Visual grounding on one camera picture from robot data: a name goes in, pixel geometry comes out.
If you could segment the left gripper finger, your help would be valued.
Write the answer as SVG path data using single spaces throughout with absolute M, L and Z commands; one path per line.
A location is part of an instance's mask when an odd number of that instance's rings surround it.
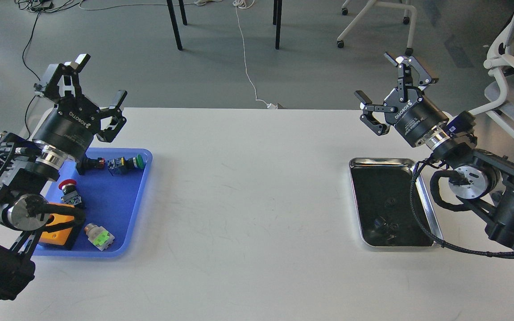
M 95 119 L 99 122 L 99 131 L 96 133 L 96 137 L 99 141 L 111 143 L 126 124 L 127 120 L 122 115 L 122 102 L 126 97 L 126 90 L 118 90 L 112 104 L 108 108 L 100 109 L 96 114 Z M 106 118 L 110 118 L 110 122 L 106 128 L 101 129 L 100 121 Z
M 90 58 L 91 55 L 88 53 L 81 53 L 73 62 L 50 64 L 41 80 L 34 84 L 34 96 L 43 97 L 58 103 L 60 99 L 65 97 L 65 94 L 61 94 L 61 84 L 72 88 L 70 94 L 73 94 L 75 97 L 81 96 L 82 89 L 79 84 L 79 73 L 90 61 Z

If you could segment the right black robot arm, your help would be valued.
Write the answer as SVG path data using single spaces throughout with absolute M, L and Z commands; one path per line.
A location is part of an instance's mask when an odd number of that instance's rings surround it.
M 514 259 L 514 163 L 477 148 L 475 117 L 467 111 L 449 119 L 424 94 L 437 82 L 412 56 L 384 57 L 398 72 L 397 86 L 383 104 L 374 104 L 361 90 L 361 121 L 377 136 L 393 127 L 412 147 L 426 145 L 431 155 L 416 163 L 412 181 L 425 166 L 447 165 L 430 180 L 434 202 L 454 212 L 472 211 L 487 224 L 490 240 L 510 248 L 508 252 L 474 251 L 451 244 L 423 227 L 422 231 L 442 247 L 451 250 L 504 259 Z

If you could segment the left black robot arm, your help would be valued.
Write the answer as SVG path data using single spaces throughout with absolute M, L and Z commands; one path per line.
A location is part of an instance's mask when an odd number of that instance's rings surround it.
M 94 138 L 110 143 L 126 124 L 126 91 L 118 91 L 107 108 L 82 94 L 79 73 L 89 60 L 82 53 L 75 61 L 51 64 L 34 85 L 35 95 L 54 108 L 30 140 L 0 134 L 0 300 L 16 299 L 34 279 L 31 256 L 43 232 L 84 222 L 81 209 L 49 203 L 43 187 L 58 181 L 66 160 L 80 162 Z

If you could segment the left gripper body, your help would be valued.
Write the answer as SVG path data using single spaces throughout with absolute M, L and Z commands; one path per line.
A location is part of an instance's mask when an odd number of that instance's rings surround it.
M 100 108 L 85 96 L 65 96 L 45 118 L 32 140 L 51 145 L 79 162 L 99 131 Z

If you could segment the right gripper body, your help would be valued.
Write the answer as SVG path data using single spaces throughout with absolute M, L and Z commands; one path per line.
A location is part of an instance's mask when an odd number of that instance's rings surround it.
M 385 121 L 392 125 L 415 148 L 422 144 L 420 140 L 439 124 L 446 123 L 448 116 L 439 110 L 420 89 L 408 89 L 408 97 L 400 100 L 397 89 L 393 89 L 385 98 L 388 107 L 396 108 L 395 112 L 386 112 Z

